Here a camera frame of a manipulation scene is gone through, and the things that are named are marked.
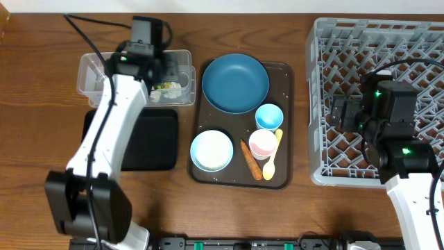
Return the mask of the white tissue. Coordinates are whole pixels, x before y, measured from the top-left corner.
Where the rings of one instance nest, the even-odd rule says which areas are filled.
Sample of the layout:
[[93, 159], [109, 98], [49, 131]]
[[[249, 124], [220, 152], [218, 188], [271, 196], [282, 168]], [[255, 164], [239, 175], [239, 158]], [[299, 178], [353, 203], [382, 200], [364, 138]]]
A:
[[150, 102], [158, 103], [162, 95], [161, 90], [152, 90], [149, 96]]
[[182, 94], [181, 85], [176, 82], [171, 82], [169, 89], [164, 89], [164, 96], [169, 99], [175, 99]]

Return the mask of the light blue cup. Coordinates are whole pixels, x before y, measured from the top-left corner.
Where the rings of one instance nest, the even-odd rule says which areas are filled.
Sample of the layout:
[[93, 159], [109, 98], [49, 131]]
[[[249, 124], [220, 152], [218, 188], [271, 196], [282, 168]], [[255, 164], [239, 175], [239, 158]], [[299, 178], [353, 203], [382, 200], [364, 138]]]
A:
[[267, 103], [261, 105], [255, 113], [257, 129], [265, 129], [275, 132], [284, 121], [284, 113], [275, 104]]

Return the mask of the pink white cup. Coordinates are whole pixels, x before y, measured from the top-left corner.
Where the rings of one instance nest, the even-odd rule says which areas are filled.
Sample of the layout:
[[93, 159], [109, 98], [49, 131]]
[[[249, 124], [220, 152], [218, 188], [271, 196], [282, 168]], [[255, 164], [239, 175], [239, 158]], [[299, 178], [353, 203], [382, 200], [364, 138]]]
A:
[[248, 146], [255, 159], [265, 160], [277, 149], [278, 139], [271, 131], [259, 129], [250, 135]]

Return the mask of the pale yellow spoon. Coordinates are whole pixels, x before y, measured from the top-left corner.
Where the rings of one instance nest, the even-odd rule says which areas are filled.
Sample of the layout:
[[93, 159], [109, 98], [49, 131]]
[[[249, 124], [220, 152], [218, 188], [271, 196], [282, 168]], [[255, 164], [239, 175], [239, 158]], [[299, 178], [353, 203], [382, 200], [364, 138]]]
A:
[[275, 174], [275, 157], [281, 142], [283, 136], [283, 131], [282, 129], [278, 128], [275, 131], [275, 137], [277, 139], [277, 147], [275, 149], [275, 151], [271, 154], [270, 158], [268, 159], [268, 162], [263, 166], [262, 169], [262, 173], [263, 173], [263, 178], [267, 181], [271, 180]]

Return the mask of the green orange snack wrapper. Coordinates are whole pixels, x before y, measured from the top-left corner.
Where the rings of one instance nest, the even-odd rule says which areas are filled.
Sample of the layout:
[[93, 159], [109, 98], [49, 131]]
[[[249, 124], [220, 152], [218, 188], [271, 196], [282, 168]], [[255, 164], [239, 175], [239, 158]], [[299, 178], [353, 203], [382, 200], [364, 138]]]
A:
[[157, 85], [153, 86], [154, 90], [161, 90], [161, 89], [169, 89], [171, 87], [171, 82], [163, 82], [159, 83]]

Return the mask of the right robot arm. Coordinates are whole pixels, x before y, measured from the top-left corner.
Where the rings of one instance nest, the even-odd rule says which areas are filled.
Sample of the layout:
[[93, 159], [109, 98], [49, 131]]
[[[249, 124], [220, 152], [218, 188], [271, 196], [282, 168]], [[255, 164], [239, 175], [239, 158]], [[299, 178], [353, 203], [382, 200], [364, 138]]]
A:
[[414, 136], [415, 88], [387, 74], [361, 79], [360, 98], [336, 95], [331, 123], [361, 136], [364, 160], [377, 168], [395, 208], [406, 249], [442, 249], [441, 174], [430, 143]]

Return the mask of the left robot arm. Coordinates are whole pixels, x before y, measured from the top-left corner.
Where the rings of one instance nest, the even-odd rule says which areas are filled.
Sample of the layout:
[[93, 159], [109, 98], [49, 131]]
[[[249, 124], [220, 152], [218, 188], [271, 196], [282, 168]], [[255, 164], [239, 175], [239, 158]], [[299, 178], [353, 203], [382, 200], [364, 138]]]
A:
[[177, 64], [163, 40], [171, 27], [134, 16], [131, 38], [108, 59], [91, 46], [107, 76], [101, 102], [81, 145], [64, 172], [50, 171], [44, 183], [56, 230], [93, 241], [96, 249], [147, 249], [149, 231], [132, 221], [133, 207], [119, 185], [133, 128], [154, 86], [174, 81]]

